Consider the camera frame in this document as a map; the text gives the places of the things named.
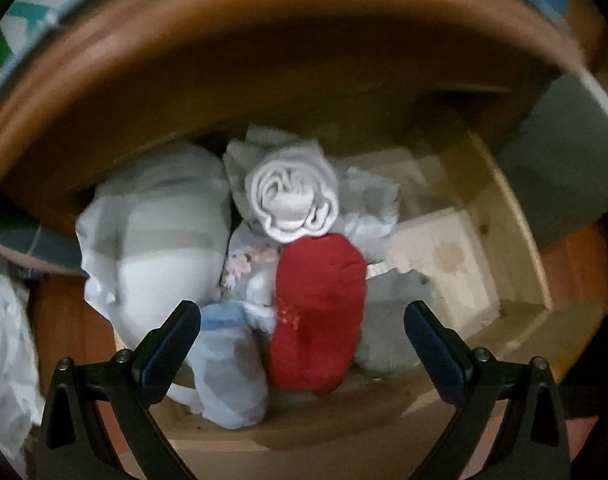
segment white towel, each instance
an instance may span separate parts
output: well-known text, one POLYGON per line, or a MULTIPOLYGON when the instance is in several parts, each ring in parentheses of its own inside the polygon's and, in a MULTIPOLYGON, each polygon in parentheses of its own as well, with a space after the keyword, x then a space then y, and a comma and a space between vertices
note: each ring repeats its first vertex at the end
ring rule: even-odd
POLYGON ((255 217, 281 243, 322 236, 339 215, 335 170, 315 141, 271 153, 245 184, 255 217))

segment wooden floor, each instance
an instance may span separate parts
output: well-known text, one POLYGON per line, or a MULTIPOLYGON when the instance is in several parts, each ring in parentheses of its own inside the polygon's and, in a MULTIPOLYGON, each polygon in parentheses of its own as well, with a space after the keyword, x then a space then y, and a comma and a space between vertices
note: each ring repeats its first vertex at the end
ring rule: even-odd
MULTIPOLYGON (((608 245, 598 227, 582 228, 542 251, 542 261, 556 308, 596 301, 608 307, 608 245)), ((105 361, 114 353, 110 324, 84 302, 83 287, 82 278, 51 275, 33 290, 31 315, 45 394, 52 371, 62 357, 87 364, 105 361)), ((126 442, 110 406, 101 403, 100 410, 117 452, 126 451, 126 442)), ((594 420, 584 420, 570 425, 575 452, 593 424, 594 420)), ((486 439, 492 442, 493 436, 490 430, 486 439)), ((482 444, 476 454, 480 466, 487 452, 482 444)), ((476 463, 472 463, 470 472, 475 468, 476 463)))

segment light blue cloth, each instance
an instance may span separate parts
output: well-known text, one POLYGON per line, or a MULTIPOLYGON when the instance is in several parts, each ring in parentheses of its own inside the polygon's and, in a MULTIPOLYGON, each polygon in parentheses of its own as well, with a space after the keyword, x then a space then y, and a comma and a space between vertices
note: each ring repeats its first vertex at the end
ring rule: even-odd
POLYGON ((187 361, 202 416, 228 430, 261 422, 268 405, 266 374, 241 303, 215 303, 200 311, 200 334, 187 361))

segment pink flower pattern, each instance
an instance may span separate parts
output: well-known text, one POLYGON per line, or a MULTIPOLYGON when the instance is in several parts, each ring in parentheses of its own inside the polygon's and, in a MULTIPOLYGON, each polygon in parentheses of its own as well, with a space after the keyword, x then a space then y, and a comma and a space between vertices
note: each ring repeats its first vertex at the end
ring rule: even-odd
POLYGON ((251 272, 251 262, 275 262, 280 257, 274 247, 244 248, 239 254, 229 256, 224 266, 222 287, 233 290, 242 274, 251 272))

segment rolled sock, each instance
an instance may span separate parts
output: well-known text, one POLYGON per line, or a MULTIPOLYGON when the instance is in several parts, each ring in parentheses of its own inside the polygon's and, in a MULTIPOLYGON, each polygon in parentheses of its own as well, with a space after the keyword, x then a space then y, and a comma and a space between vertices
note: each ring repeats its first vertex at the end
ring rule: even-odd
POLYGON ((253 214, 280 243, 323 236, 339 215, 335 170, 312 140, 268 155, 248 172, 245 187, 253 214))
POLYGON ((268 403, 266 374, 241 304, 200 309, 202 326, 188 353, 202 416, 228 430, 261 422, 268 403))
POLYGON ((337 388, 359 340, 365 293, 366 263, 344 236, 303 237, 286 245, 275 285, 273 384, 315 394, 337 388))
POLYGON ((366 304, 355 363, 383 376, 414 366, 419 358, 404 332, 404 310, 415 300, 431 304, 431 280, 415 269, 390 270, 366 281, 366 304))

